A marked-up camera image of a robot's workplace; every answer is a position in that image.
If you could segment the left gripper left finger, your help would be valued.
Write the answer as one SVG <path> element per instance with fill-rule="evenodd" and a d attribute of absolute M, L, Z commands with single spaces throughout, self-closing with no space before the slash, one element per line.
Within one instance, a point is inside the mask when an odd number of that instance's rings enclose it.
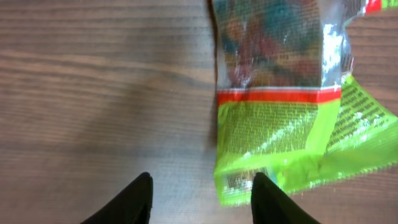
<path fill-rule="evenodd" d="M 82 224 L 149 224 L 153 178 L 143 172 Z"/>

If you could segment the green gummy candy bag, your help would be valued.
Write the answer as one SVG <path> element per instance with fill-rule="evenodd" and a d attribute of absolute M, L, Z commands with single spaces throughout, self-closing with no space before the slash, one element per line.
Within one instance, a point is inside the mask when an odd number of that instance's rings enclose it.
<path fill-rule="evenodd" d="M 397 163 L 397 117 L 353 78 L 346 26 L 396 1 L 216 0 L 216 191 L 292 194 Z"/>

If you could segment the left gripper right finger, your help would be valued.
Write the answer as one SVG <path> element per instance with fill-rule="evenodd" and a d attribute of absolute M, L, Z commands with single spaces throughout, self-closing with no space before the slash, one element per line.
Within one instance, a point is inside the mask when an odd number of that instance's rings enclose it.
<path fill-rule="evenodd" d="M 251 211 L 253 224 L 320 224 L 262 172 L 253 180 Z"/>

